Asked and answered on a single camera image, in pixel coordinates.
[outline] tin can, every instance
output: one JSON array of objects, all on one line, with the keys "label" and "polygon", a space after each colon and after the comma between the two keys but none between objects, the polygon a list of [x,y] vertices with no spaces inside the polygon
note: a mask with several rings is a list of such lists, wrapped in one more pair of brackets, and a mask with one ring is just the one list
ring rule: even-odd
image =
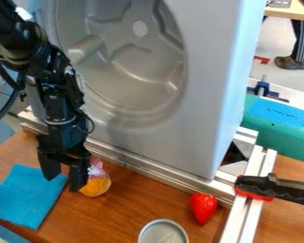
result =
[{"label": "tin can", "polygon": [[139,235],[138,243],[189,243],[187,232],[178,223],[169,219],[157,219],[146,224]]}]

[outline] person's leg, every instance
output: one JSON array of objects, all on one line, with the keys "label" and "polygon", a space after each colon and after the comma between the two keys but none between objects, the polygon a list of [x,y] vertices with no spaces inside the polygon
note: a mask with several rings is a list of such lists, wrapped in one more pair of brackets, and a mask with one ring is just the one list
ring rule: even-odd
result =
[{"label": "person's leg", "polygon": [[304,21],[292,20],[296,42],[291,56],[276,57],[275,64],[284,69],[304,69]]}]

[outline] wooden table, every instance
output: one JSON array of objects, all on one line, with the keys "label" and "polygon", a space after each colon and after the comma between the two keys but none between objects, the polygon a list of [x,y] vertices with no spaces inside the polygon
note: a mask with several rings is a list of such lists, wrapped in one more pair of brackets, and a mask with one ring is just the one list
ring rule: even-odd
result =
[{"label": "wooden table", "polygon": [[[36,144],[33,135],[21,131],[0,146],[0,182],[16,161],[38,166]],[[228,210],[218,208],[201,227],[192,217],[186,193],[111,163],[104,166],[113,181],[104,196],[88,198],[65,189],[38,231],[0,224],[31,242],[133,243],[144,224],[169,218],[181,224],[191,243],[219,241]],[[304,163],[278,157],[275,172],[304,180]],[[255,242],[304,243],[304,206],[278,199],[265,203]]]},{"label": "wooden table", "polygon": [[299,0],[292,0],[288,9],[267,7],[265,15],[304,21],[304,5]]}]

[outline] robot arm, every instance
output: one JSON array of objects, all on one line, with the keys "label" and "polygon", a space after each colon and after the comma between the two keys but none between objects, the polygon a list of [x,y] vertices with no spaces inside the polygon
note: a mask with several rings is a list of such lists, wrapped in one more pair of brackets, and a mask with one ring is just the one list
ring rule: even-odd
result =
[{"label": "robot arm", "polygon": [[[15,8],[10,0],[0,1],[0,75],[14,90],[0,119],[25,88],[26,77],[33,77],[46,110],[48,134],[37,138],[43,174],[51,180],[61,173],[61,162],[67,164],[70,190],[77,191],[87,181],[90,153],[84,142],[88,122],[92,126],[94,122],[80,109],[84,94],[68,57],[48,41],[37,24],[24,21]],[[17,82],[1,64],[18,72]]]}]

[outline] teal box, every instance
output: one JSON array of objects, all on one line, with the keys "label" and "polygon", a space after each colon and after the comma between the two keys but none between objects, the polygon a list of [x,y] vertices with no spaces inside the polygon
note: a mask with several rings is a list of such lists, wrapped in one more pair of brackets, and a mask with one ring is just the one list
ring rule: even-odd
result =
[{"label": "teal box", "polygon": [[304,161],[304,110],[247,94],[241,126],[259,132],[258,145]]}]

